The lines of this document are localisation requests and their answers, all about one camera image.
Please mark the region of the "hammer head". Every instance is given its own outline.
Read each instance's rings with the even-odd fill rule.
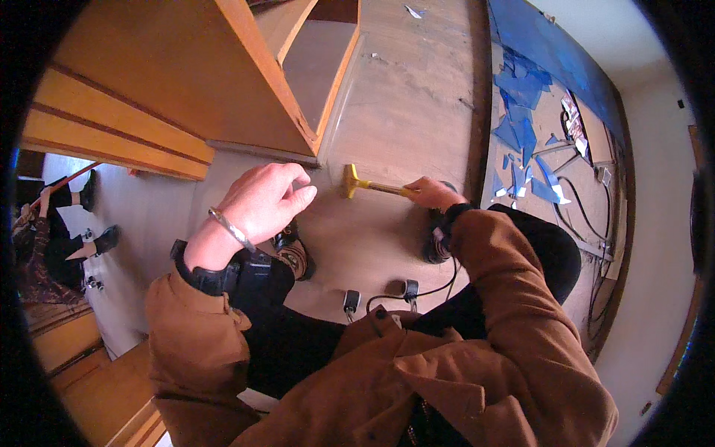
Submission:
[[[360,187],[360,179],[358,179],[358,172],[355,170],[354,164],[345,165],[342,171],[342,182],[345,186],[345,197],[352,199],[355,190]]]

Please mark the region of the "brown jacket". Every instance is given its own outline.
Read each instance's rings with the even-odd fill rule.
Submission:
[[[262,420],[236,398],[250,359],[246,316],[176,271],[154,281],[152,381],[174,444],[394,446],[419,395],[474,446],[605,446],[618,412],[528,241],[507,215],[474,210],[457,219],[451,249],[482,297],[487,340],[367,316]]]

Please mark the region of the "patterned sock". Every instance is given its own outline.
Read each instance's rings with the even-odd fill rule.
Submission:
[[[294,240],[289,245],[280,249],[280,251],[276,253],[276,256],[290,267],[296,280],[305,275],[305,269],[308,265],[307,255],[305,254],[303,244],[300,243],[299,240]]]

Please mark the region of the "silver bracelet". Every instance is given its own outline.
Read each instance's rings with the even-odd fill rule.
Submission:
[[[223,225],[223,228],[228,230],[228,232],[231,233],[231,235],[235,237],[238,242],[241,242],[246,250],[251,253],[256,252],[256,246],[253,245],[251,241],[248,240],[246,235],[244,235],[241,230],[236,228],[219,210],[214,207],[209,207],[209,214],[218,220],[219,223]]]

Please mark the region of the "black wristband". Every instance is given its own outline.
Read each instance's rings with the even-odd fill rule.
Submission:
[[[455,203],[447,209],[445,217],[442,219],[442,225],[440,225],[440,229],[442,230],[442,233],[444,233],[446,239],[445,243],[447,245],[445,247],[449,247],[448,244],[452,239],[452,226],[457,220],[457,217],[460,217],[463,212],[473,209],[474,207],[469,203]]]
[[[230,278],[235,280],[238,266],[232,263],[226,266],[223,270],[206,270],[202,267],[194,267],[192,272],[189,271],[184,262],[184,251],[187,243],[183,240],[176,240],[172,247],[171,257],[177,267],[179,275],[194,289],[211,296],[221,296],[225,291],[225,285]]]

